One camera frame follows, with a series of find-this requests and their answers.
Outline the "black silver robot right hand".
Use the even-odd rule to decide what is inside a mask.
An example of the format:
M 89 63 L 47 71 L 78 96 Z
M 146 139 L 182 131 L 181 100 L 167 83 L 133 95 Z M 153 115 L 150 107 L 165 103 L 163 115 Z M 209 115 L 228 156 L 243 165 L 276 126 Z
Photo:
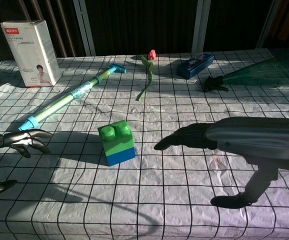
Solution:
M 218 149 L 242 156 L 258 170 L 244 192 L 234 196 L 215 196 L 210 203 L 226 209 L 239 209 L 257 202 L 280 169 L 289 170 L 289 118 L 223 118 L 214 123 L 193 123 L 164 137 L 155 150 L 183 145 L 189 148 Z

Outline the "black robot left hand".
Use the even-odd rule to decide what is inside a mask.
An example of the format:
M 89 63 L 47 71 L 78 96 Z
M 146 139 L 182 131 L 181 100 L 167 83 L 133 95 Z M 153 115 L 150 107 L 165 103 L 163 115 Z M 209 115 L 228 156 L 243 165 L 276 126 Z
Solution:
M 12 148 L 25 158 L 30 158 L 31 154 L 27 146 L 39 150 L 42 154 L 49 154 L 51 151 L 39 139 L 50 139 L 53 134 L 41 129 L 29 129 L 19 132 L 0 134 L 0 149 Z

